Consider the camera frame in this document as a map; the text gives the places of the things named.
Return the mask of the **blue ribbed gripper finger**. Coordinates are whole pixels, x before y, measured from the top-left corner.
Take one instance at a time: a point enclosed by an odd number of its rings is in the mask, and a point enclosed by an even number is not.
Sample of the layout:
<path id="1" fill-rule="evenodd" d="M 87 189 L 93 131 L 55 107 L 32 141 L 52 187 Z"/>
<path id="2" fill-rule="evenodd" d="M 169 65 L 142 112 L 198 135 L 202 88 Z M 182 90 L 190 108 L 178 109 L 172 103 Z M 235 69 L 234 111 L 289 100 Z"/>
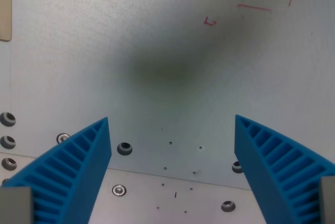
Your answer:
<path id="1" fill-rule="evenodd" d="M 234 153 L 266 223 L 321 223 L 319 184 L 334 163 L 300 143 L 240 115 Z"/>
<path id="2" fill-rule="evenodd" d="M 31 189 L 34 223 L 88 223 L 111 155 L 105 117 L 29 163 L 4 188 Z"/>

